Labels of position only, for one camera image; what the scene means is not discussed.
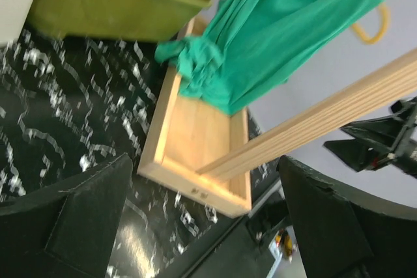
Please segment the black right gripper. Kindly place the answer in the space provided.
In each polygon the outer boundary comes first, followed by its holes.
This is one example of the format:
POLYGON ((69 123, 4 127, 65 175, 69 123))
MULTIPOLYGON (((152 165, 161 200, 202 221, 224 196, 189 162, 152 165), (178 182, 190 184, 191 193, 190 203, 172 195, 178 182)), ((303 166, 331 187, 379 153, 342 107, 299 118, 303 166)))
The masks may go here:
POLYGON ((405 174, 416 174, 416 97, 398 100, 391 107, 392 117, 348 123, 340 130, 350 136, 324 142, 350 169, 378 171, 393 165, 405 174))

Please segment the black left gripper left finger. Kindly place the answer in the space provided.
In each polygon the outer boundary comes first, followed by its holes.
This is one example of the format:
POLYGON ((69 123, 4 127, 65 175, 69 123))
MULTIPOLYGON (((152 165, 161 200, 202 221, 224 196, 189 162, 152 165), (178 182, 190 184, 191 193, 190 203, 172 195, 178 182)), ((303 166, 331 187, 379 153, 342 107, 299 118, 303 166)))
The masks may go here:
POLYGON ((133 163, 127 154, 1 203, 2 277, 104 277, 133 163))

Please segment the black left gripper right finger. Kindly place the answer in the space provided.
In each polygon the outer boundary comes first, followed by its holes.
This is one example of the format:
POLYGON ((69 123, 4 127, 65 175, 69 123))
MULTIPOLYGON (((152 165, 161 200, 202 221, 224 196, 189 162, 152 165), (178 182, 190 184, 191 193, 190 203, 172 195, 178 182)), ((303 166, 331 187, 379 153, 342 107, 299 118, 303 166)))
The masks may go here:
POLYGON ((415 277, 416 209, 337 181, 304 163, 278 162, 308 277, 415 277))

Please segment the green tank top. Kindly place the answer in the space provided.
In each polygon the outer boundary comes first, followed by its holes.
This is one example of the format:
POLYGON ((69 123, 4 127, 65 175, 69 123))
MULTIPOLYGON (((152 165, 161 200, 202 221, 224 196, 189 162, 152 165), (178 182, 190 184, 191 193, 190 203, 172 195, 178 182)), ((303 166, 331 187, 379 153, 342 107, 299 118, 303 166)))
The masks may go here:
POLYGON ((384 0, 222 0, 200 36, 158 45, 182 96, 233 115, 285 83, 310 57, 384 0))

